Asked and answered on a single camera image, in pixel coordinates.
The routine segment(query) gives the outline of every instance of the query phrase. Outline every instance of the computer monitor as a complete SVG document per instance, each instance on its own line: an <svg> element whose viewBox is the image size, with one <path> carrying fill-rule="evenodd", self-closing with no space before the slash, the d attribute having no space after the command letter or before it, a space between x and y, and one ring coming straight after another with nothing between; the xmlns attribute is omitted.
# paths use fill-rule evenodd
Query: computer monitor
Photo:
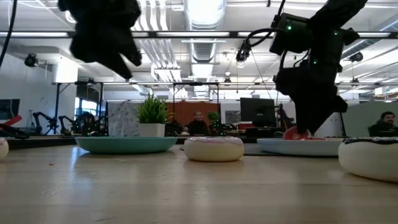
<svg viewBox="0 0 398 224"><path fill-rule="evenodd" d="M276 126L274 100L241 98L241 121L251 121L257 127Z"/></svg>

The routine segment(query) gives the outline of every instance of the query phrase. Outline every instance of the teal bowl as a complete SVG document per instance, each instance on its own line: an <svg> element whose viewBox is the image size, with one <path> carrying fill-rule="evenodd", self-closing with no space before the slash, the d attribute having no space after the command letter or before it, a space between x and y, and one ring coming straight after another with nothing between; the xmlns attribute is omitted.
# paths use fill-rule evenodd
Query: teal bowl
<svg viewBox="0 0 398 224"><path fill-rule="evenodd" d="M84 150L95 154L144 154L165 152L177 138L123 138L79 137L76 143Z"/></svg>

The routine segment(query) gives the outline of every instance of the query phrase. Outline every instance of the table surface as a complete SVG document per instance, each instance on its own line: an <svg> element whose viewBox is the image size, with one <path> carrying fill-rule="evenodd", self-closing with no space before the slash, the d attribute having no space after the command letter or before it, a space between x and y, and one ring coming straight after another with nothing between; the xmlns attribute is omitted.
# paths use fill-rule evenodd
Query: table surface
<svg viewBox="0 0 398 224"><path fill-rule="evenodd" d="M337 159L202 163L178 147L11 151L0 162L0 223L398 223L398 185L348 174Z"/></svg>

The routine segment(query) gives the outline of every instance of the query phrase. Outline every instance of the white frosted donut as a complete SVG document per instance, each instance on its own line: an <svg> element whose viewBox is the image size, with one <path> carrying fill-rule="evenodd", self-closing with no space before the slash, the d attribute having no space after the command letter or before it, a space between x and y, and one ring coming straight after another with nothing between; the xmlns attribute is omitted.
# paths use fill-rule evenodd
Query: white frosted donut
<svg viewBox="0 0 398 224"><path fill-rule="evenodd" d="M398 182L397 138L351 138L340 144L338 158L348 172Z"/></svg>
<svg viewBox="0 0 398 224"><path fill-rule="evenodd" d="M8 154L8 143L4 138L0 138L0 159L3 159Z"/></svg>
<svg viewBox="0 0 398 224"><path fill-rule="evenodd" d="M184 142L185 155L194 161L230 162L242 158L244 146L239 138L189 138Z"/></svg>

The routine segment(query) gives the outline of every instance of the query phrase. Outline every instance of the green plant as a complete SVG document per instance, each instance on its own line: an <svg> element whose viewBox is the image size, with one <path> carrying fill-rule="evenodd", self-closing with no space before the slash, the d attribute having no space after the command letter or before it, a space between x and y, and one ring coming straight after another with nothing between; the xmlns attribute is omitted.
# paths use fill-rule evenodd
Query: green plant
<svg viewBox="0 0 398 224"><path fill-rule="evenodd" d="M148 94L138 107L138 119L142 124L164 124L167 120L166 102Z"/></svg>
<svg viewBox="0 0 398 224"><path fill-rule="evenodd" d="M210 122L214 122L220 119L220 115L218 114L218 112L211 111L207 113L207 118L209 119Z"/></svg>

